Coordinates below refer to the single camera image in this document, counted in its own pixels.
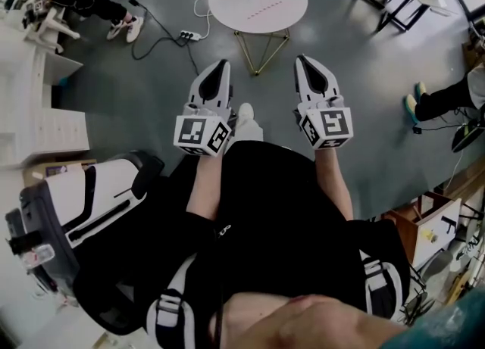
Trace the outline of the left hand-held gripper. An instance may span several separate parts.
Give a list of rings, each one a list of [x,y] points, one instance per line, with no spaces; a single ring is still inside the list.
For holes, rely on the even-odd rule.
[[[175,147],[187,154],[212,157],[224,150],[237,118],[234,109],[228,107],[230,74],[230,62],[222,59],[206,67],[194,79],[189,103],[176,118]]]

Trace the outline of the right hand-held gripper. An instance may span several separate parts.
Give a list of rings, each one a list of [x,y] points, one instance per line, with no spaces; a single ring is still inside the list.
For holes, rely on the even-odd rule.
[[[350,108],[336,77],[322,63],[298,55],[294,63],[296,91],[301,101],[295,110],[300,130],[314,150],[339,148],[354,136]]]

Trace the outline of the red striped straw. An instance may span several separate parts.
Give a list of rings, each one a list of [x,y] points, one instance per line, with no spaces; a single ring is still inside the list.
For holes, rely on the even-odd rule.
[[[250,20],[254,17],[259,16],[260,14],[264,14],[265,12],[268,12],[269,10],[271,10],[273,8],[277,8],[282,3],[283,3],[282,1],[277,1],[277,2],[274,2],[274,3],[270,3],[269,5],[261,6],[260,8],[254,10],[254,11],[251,11],[250,14],[247,16],[247,19]]]

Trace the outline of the person's left forearm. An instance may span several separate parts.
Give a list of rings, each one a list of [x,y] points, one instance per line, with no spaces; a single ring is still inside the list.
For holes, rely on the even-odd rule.
[[[221,199],[223,155],[199,158],[186,211],[215,221]]]

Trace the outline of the person's right forearm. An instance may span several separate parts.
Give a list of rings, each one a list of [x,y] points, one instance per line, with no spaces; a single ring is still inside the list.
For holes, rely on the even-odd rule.
[[[315,169],[321,190],[346,220],[353,220],[352,199],[340,169],[336,150],[334,148],[316,150]]]

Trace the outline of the person's white shoe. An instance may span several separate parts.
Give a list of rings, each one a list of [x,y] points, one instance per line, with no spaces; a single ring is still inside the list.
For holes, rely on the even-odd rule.
[[[139,37],[144,24],[143,17],[133,17],[131,21],[127,24],[127,43],[133,43]]]
[[[255,112],[250,103],[243,103],[240,105],[238,110],[238,123],[242,124],[244,121],[253,120],[255,117]]]
[[[108,31],[107,40],[111,41],[114,39],[126,25],[124,20],[120,20],[118,23],[113,23]]]

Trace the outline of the person's grey trousers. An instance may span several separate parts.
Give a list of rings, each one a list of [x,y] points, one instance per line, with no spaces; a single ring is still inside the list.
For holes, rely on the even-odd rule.
[[[240,117],[236,122],[235,133],[231,143],[238,141],[260,141],[264,140],[264,131],[254,118]]]

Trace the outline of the person's black shirt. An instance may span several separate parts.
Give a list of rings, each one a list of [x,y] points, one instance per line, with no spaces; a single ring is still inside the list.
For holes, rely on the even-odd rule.
[[[267,142],[241,141],[224,156],[215,221],[184,213],[196,162],[185,157],[121,229],[82,243],[75,282],[81,304],[99,304],[96,285],[132,273],[141,313],[189,257],[181,296],[195,316],[197,348],[209,345],[219,306],[243,292],[321,294],[392,319],[408,297],[410,271],[393,222],[346,220],[318,185],[314,163]]]

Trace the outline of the white black office chair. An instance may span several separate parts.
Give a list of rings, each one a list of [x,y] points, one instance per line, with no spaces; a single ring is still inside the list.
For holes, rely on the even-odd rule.
[[[20,192],[19,205],[5,216],[13,255],[50,244],[55,257],[25,270],[49,292],[73,295],[80,271],[75,250],[141,204],[164,169],[144,151],[50,176]]]

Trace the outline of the black green-trimmed oval object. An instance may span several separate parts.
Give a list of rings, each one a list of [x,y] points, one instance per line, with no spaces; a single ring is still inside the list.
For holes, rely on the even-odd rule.
[[[485,118],[472,119],[459,127],[452,140],[452,152],[457,153],[468,147],[485,131]]]

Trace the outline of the white desk unit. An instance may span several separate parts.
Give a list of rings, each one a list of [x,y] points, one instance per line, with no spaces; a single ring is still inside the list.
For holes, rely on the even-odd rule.
[[[86,115],[52,107],[52,88],[82,66],[0,23],[0,170],[89,150]]]

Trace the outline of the cardboard box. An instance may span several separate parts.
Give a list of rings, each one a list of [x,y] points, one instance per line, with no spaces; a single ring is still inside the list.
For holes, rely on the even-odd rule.
[[[47,177],[66,173],[76,168],[83,168],[85,170],[87,167],[96,163],[96,159],[88,159],[37,164],[23,170],[23,185],[30,187]]]

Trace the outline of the clear plastic packaging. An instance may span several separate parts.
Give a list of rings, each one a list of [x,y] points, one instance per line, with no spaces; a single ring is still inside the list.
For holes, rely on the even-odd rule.
[[[54,248],[50,244],[39,245],[23,253],[20,260],[26,270],[32,270],[55,257]]]

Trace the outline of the person's chin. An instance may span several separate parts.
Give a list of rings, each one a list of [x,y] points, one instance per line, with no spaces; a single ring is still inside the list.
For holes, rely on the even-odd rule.
[[[224,304],[221,349],[378,349],[406,330],[335,298],[246,292]]]

